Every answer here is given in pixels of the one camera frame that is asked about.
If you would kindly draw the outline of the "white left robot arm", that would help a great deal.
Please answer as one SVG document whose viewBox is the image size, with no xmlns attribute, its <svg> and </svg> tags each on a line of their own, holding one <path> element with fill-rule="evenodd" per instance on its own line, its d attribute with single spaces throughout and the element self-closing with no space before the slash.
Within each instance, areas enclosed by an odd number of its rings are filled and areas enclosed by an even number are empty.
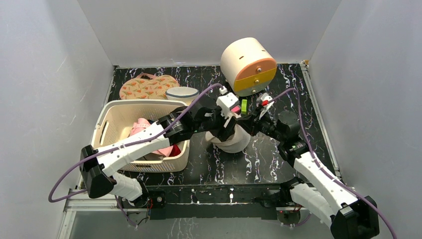
<svg viewBox="0 0 422 239">
<path fill-rule="evenodd" d="M 141 132 L 111 145 L 81 151 L 80 172 L 89 198 L 107 194 L 125 198 L 136 207 L 148 203 L 149 193 L 143 182 L 129 178 L 118 171 L 159 149 L 189 140 L 195 133 L 209 131 L 218 139 L 228 139 L 234 134 L 236 117 L 224 114 L 221 107 L 190 110 L 178 107 L 159 118 Z"/>
</svg>

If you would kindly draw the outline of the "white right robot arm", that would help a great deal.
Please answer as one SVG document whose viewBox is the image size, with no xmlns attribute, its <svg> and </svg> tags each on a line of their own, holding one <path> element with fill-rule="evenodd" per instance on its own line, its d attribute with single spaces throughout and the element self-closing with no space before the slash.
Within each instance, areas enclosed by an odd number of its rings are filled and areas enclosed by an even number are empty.
<svg viewBox="0 0 422 239">
<path fill-rule="evenodd" d="M 356 197 L 311 155 L 293 112 L 283 111 L 273 121 L 267 113 L 255 111 L 239 120 L 239 124 L 251 135 L 261 132 L 277 140 L 281 158 L 313 185 L 310 188 L 298 177 L 282 183 L 280 199 L 284 205 L 304 206 L 329 227 L 335 239 L 371 239 L 379 234 L 375 201 L 369 196 Z"/>
</svg>

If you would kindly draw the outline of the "beige-trimmed white mesh laundry bag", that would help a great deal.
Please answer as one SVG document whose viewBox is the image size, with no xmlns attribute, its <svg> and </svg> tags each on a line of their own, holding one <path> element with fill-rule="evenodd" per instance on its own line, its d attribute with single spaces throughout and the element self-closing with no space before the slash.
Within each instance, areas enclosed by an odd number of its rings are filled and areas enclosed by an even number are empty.
<svg viewBox="0 0 422 239">
<path fill-rule="evenodd" d="M 241 126 L 236 125 L 234 128 L 234 134 L 226 141 L 219 140 L 209 131 L 206 132 L 205 139 L 207 142 L 212 143 L 214 146 L 226 153 L 238 153 L 243 151 L 248 146 L 251 135 L 247 133 Z"/>
</svg>

